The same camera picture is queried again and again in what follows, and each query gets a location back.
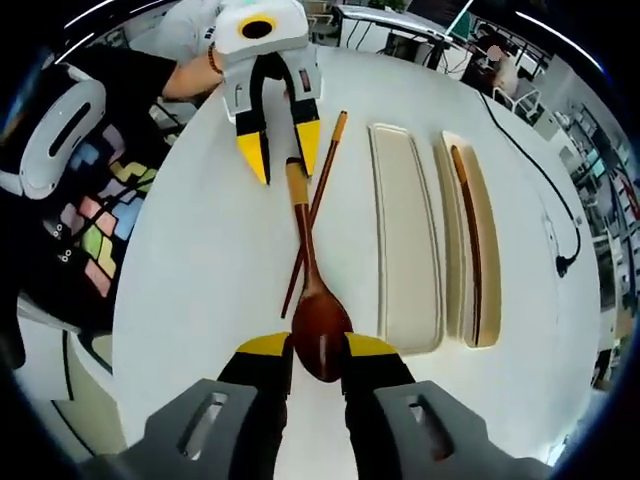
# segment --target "beige tray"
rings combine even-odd
[[[404,129],[369,127],[378,213],[379,334],[401,354],[442,339],[443,292],[431,203],[414,141]]]
[[[473,262],[468,212],[451,155],[454,146],[460,151],[467,174],[478,231],[482,296],[477,335],[473,315]],[[497,342],[500,335],[502,309],[500,252],[489,194],[478,158],[466,140],[453,133],[442,132],[434,150],[443,191],[447,239],[447,331],[470,347],[489,347]]]

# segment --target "colorful pattern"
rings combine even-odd
[[[104,162],[102,165],[108,166],[105,169],[104,186],[98,190],[99,193],[94,198],[88,195],[75,205],[68,203],[59,217],[60,223],[68,228],[70,235],[76,235],[85,227],[87,221],[91,222],[75,247],[85,252],[84,275],[104,298],[109,295],[119,264],[124,259],[126,242],[131,236],[151,183],[128,191],[115,205],[103,211],[99,218],[95,216],[105,202],[112,202],[114,196],[131,188],[127,185],[153,180],[157,174],[155,168],[149,168],[136,161],[126,161],[124,154],[124,140],[111,125],[102,132],[101,138],[94,144],[87,140],[79,145],[69,163],[71,170],[80,172],[88,166],[100,168],[100,163]],[[68,255],[69,253],[65,254],[63,261],[68,261]]]

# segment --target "white robot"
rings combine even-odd
[[[262,85],[284,79],[291,116],[308,176],[320,136],[316,100],[321,77],[309,43],[304,8],[296,0],[231,0],[216,22],[216,50],[224,60],[224,100],[235,121],[238,148],[258,179],[269,184],[270,164]]]

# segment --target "bracelet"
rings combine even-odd
[[[218,75],[224,76],[224,73],[222,72],[222,70],[220,70],[220,68],[218,68],[218,65],[216,65],[216,61],[213,58],[213,45],[209,45],[209,49],[207,50],[207,53],[209,55],[209,65],[211,65],[211,68],[213,69],[213,71],[216,72]]]

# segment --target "black shirt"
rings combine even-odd
[[[22,206],[21,287],[60,320],[108,331],[133,225],[169,150],[149,109],[175,62],[95,46],[69,63],[103,83],[105,117],[54,194]]]

